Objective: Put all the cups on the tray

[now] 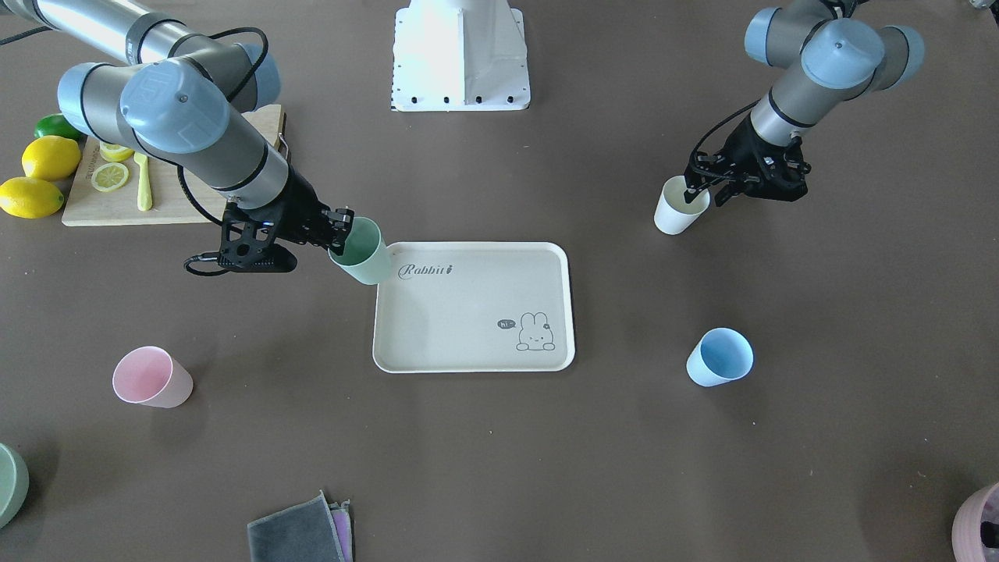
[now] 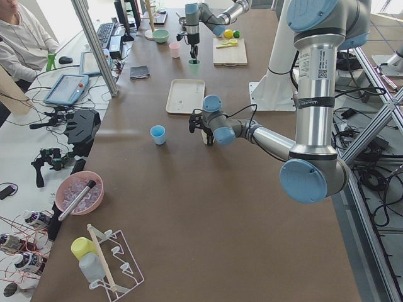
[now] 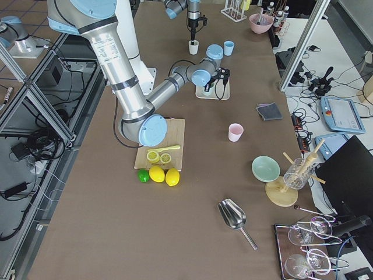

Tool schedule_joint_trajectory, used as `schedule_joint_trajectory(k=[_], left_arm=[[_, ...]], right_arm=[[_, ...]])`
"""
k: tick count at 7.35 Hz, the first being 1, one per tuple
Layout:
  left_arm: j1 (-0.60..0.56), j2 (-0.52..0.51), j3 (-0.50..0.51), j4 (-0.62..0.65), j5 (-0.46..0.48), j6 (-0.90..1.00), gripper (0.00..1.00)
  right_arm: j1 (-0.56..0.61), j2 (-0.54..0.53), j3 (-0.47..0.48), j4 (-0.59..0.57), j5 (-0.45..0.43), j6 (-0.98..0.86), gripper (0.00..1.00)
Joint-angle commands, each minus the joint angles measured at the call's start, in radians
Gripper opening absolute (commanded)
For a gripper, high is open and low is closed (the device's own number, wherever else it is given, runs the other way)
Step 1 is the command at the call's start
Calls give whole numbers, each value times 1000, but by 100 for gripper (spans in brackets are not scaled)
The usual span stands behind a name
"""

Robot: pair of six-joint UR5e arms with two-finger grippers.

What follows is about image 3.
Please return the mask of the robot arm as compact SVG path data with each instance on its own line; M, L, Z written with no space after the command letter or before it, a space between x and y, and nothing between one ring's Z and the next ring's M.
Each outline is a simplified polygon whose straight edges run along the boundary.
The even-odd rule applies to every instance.
M199 64L173 68L169 77L144 95L126 53L137 42L129 1L48 1L47 8L50 28L89 41L124 110L118 124L121 135L143 146L156 146L167 134L167 122L156 110L187 82L206 86L223 59L223 48L212 44Z
M200 12L200 1L198 0L165 0L164 7L166 14L170 19L175 19L181 12L187 11L186 27L190 33L190 41L194 46L196 44L195 36L199 22L203 22L203 26L206 25L206 18Z

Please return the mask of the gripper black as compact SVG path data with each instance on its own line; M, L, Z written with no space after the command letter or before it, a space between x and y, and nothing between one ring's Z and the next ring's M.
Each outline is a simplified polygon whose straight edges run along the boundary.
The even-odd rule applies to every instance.
M191 44L195 44L196 28L199 21L199 12L188 12L188 28L191 32Z
M216 84L217 81L218 81L218 79L211 78L210 81L208 81L208 83L204 86L204 92L209 93L210 89L215 87L215 84Z

